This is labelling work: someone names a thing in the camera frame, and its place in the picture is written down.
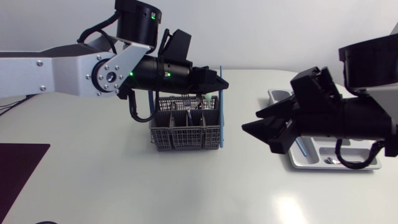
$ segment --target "white table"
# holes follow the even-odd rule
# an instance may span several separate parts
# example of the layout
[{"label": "white table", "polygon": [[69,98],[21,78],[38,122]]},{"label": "white table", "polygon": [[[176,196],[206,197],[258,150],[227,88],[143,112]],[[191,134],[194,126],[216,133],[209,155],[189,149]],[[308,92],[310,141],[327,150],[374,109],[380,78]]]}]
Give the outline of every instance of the white table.
[{"label": "white table", "polygon": [[398,159],[382,151],[374,172],[297,170],[242,131],[294,75],[225,70],[217,151],[157,152],[116,97],[36,96],[0,117],[0,142],[52,145],[4,223],[396,223]]}]

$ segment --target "blue stick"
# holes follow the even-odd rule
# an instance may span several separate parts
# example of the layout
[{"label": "blue stick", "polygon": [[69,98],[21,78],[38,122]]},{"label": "blue stick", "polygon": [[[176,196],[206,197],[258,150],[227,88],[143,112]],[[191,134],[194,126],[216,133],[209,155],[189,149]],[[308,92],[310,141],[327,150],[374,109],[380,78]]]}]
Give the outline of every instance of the blue stick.
[{"label": "blue stick", "polygon": [[149,111],[152,114],[155,111],[153,91],[148,91],[148,99],[149,99]]},{"label": "blue stick", "polygon": [[[223,66],[220,65],[220,77],[223,77]],[[224,147],[224,99],[223,91],[218,92],[218,98],[220,99],[220,147]]]},{"label": "blue stick", "polygon": [[299,140],[296,139],[296,143],[298,145],[298,147],[300,148],[301,152],[303,153],[303,156],[307,156],[307,152],[305,151],[304,147],[301,145],[301,143],[299,142]]}]

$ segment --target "cutlery basket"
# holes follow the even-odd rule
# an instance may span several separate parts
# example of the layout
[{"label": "cutlery basket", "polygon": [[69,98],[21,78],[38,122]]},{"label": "cutlery basket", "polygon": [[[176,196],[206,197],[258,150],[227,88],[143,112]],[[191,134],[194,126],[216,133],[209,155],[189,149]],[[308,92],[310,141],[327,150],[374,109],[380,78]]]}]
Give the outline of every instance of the cutlery basket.
[{"label": "cutlery basket", "polygon": [[149,123],[152,143],[158,151],[218,149],[220,146],[220,106],[218,97],[212,96],[210,105],[203,98],[202,110],[196,97],[189,97],[193,126],[189,126],[188,113],[183,100],[170,96],[159,99],[160,111]]}]

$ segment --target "dark mat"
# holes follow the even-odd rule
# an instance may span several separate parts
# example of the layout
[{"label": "dark mat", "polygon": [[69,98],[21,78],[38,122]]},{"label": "dark mat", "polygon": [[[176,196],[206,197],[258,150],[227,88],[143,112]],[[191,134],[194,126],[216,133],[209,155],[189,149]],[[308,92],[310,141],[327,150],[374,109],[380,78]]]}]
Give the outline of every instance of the dark mat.
[{"label": "dark mat", "polygon": [[0,223],[49,147],[0,143]]}]

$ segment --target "wire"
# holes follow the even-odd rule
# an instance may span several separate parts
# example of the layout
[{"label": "wire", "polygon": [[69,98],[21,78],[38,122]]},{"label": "wire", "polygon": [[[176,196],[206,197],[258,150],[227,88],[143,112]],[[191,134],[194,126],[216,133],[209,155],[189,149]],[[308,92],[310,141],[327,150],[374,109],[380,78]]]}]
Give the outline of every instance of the wire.
[{"label": "wire", "polygon": [[341,156],[341,144],[343,143],[342,139],[337,139],[336,142],[336,156],[337,159],[347,168],[350,169],[363,169],[372,163],[373,159],[376,158],[377,154],[380,152],[382,148],[384,148],[384,141],[376,141],[373,143],[371,150],[369,152],[369,157],[364,162],[349,162],[342,158]]},{"label": "wire", "polygon": [[102,34],[108,40],[108,42],[109,42],[109,44],[110,44],[110,46],[112,48],[113,53],[114,54],[118,54],[118,52],[116,51],[116,47],[114,47],[114,43],[113,43],[111,37],[103,30],[97,30],[97,32]]},{"label": "wire", "polygon": [[8,107],[6,107],[6,108],[1,108],[0,110],[6,110],[6,109],[8,109],[8,108],[10,108],[11,106],[8,106]]},{"label": "wire", "polygon": [[57,224],[57,223],[52,222],[52,221],[44,221],[44,222],[39,222],[39,223],[36,223],[36,224]]},{"label": "wire", "polygon": [[5,113],[7,113],[8,111],[10,111],[11,109],[13,109],[14,107],[20,105],[21,103],[23,103],[23,102],[25,102],[25,101],[31,99],[33,96],[35,96],[35,95],[27,95],[25,99],[20,100],[20,101],[18,101],[18,102],[15,102],[16,104],[14,104],[14,105],[12,105],[12,106],[8,106],[8,107],[6,107],[6,108],[1,108],[0,110],[5,110],[5,111],[3,111],[2,113],[0,113],[0,116],[3,115],[3,114],[5,114]]},{"label": "wire", "polygon": [[156,91],[155,93],[155,110],[148,118],[138,117],[136,93],[134,92],[134,90],[130,90],[128,96],[129,96],[129,107],[130,107],[131,117],[138,122],[145,123],[152,120],[157,114],[157,112],[160,110],[159,91]]},{"label": "wire", "polygon": [[9,105],[13,105],[14,103],[18,103],[19,101],[15,101],[15,102],[13,102],[13,103],[10,103],[10,104],[7,104],[7,105],[3,105],[3,106],[0,106],[0,107],[7,107],[7,106],[9,106]]},{"label": "wire", "polygon": [[105,27],[111,25],[112,23],[114,23],[117,19],[119,19],[121,15],[121,12],[116,11],[114,12],[113,16],[111,16],[109,19],[105,20],[104,22],[101,22],[91,28],[88,28],[87,30],[84,30],[83,33],[81,33],[79,39],[77,40],[78,43],[84,43],[86,38],[93,34],[94,32],[97,32],[101,29],[104,29]]}]

